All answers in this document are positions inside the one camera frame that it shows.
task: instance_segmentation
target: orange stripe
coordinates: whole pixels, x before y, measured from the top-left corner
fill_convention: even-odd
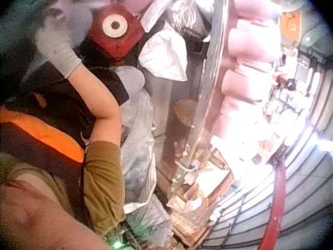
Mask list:
[[[53,128],[37,117],[1,107],[0,122],[11,122],[35,139],[54,148],[63,155],[79,163],[83,162],[84,150],[72,137]]]
[[[299,41],[301,36],[301,11],[284,12],[280,22],[281,34],[293,41]]]

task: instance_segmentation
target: olive green t-shirt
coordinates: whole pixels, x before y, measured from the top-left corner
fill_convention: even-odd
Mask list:
[[[1,154],[3,165],[12,165],[7,179],[14,180],[23,174],[31,174],[51,188],[61,206],[71,216],[66,186],[57,176],[51,176],[42,169],[18,162],[14,157]],[[84,200],[96,233],[103,237],[119,222],[125,219],[125,187],[120,164],[120,149],[111,142],[93,142],[87,148],[84,168]]]

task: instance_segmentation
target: plastic sheet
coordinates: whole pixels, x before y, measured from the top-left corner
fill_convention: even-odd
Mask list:
[[[150,200],[157,178],[153,152],[153,107],[144,90],[121,106],[123,126],[129,135],[121,147],[125,181],[125,213],[144,206]]]

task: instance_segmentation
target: white plastic bag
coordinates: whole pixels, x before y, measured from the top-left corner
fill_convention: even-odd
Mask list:
[[[153,107],[150,96],[142,90],[121,106],[123,125],[129,135],[121,147],[121,164],[125,181],[125,213],[144,206],[150,200],[157,178],[154,138],[151,134]]]
[[[172,0],[155,0],[152,2],[141,19],[141,25],[147,33],[155,25],[171,2]]]
[[[176,0],[166,10],[168,23],[182,36],[205,38],[208,35],[195,0]]]
[[[184,39],[166,22],[144,45],[139,62],[154,76],[187,81],[187,51]]]

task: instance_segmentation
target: green light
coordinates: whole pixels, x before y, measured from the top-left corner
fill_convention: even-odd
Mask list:
[[[117,241],[113,244],[113,248],[118,249],[119,247],[121,247],[121,242]]]

